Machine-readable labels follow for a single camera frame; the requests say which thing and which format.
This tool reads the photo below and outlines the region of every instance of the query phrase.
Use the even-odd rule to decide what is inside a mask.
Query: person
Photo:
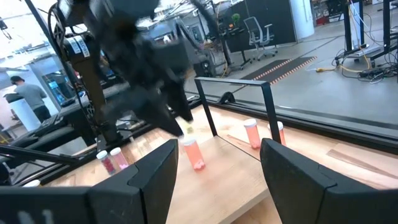
[[[43,101],[43,98],[46,98],[47,95],[41,87],[25,83],[25,80],[19,76],[13,76],[10,80],[12,84],[17,86],[14,91],[25,98],[41,123],[51,117],[50,111]]]

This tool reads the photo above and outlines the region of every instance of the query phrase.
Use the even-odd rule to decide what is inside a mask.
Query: test tube
[[[243,122],[243,126],[246,128],[251,147],[253,149],[259,149],[261,147],[261,141],[257,129],[257,121],[255,119],[247,119]]]
[[[113,175],[114,173],[116,173],[116,169],[113,167],[111,159],[108,157],[108,152],[106,152],[106,151],[99,152],[97,154],[97,159],[99,159],[102,162],[106,171],[108,171],[108,173],[110,175]]]
[[[120,170],[123,170],[124,168],[129,166],[129,163],[127,162],[126,158],[124,158],[124,155],[120,147],[114,148],[110,153],[111,156],[113,156],[116,163],[118,164],[118,166],[120,167]]]
[[[32,180],[29,183],[25,184],[23,187],[40,187],[40,181]]]
[[[185,138],[182,140],[185,152],[194,170],[202,170],[205,168],[205,161],[201,155],[198,143],[194,138]]]
[[[280,121],[278,121],[278,128],[279,128],[280,141],[281,141],[282,145],[286,146],[285,134],[284,134],[284,124]],[[271,133],[271,127],[269,126],[269,124],[268,124],[268,130]]]

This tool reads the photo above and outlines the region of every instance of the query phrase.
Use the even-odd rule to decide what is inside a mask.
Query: black wall
[[[257,18],[262,27],[263,34],[266,35],[265,25],[272,24],[271,34],[274,34],[274,41],[270,45],[286,44],[296,42],[294,23],[289,0],[245,0],[239,2],[222,13],[222,16],[231,17],[234,13],[241,16],[240,26],[246,28],[243,20],[249,16]],[[249,46],[249,33],[242,33],[239,38],[227,40],[231,52],[249,50],[255,47]]]

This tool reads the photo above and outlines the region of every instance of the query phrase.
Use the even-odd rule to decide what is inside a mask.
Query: pink liquid
[[[127,162],[126,158],[124,158],[123,153],[120,152],[113,157],[114,160],[118,163],[118,166],[121,170],[129,166],[129,163]]]
[[[286,146],[285,133],[284,133],[283,129],[279,131],[279,135],[280,135],[280,141],[281,141],[282,145]]]
[[[260,135],[259,131],[257,129],[257,125],[254,125],[253,127],[245,127],[246,132],[249,137],[249,142],[250,145],[253,149],[259,149],[261,147],[261,140],[260,140]]]
[[[196,141],[191,145],[184,145],[184,149],[194,170],[202,170],[205,168],[205,161],[203,160]]]

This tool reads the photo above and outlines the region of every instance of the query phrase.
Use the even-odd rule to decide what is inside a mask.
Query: white bottle cap
[[[121,148],[117,147],[117,148],[112,149],[110,154],[111,154],[111,156],[115,156],[115,155],[119,154],[121,151],[122,151]]]
[[[181,140],[181,143],[184,146],[190,146],[192,145],[194,142],[196,141],[196,139],[192,138],[192,137],[185,137]]]
[[[283,130],[283,128],[284,128],[284,124],[280,121],[278,121],[278,128],[279,128],[279,131]]]
[[[253,118],[243,121],[243,126],[245,128],[251,128],[251,127],[254,127],[256,125],[257,125],[257,121],[256,121],[256,119],[253,119]]]
[[[108,152],[106,152],[105,150],[99,152],[97,154],[97,159],[104,159],[106,157],[106,155],[108,155]]]
[[[40,186],[39,180],[32,180],[29,183],[24,185],[24,187],[38,187],[38,186]]]

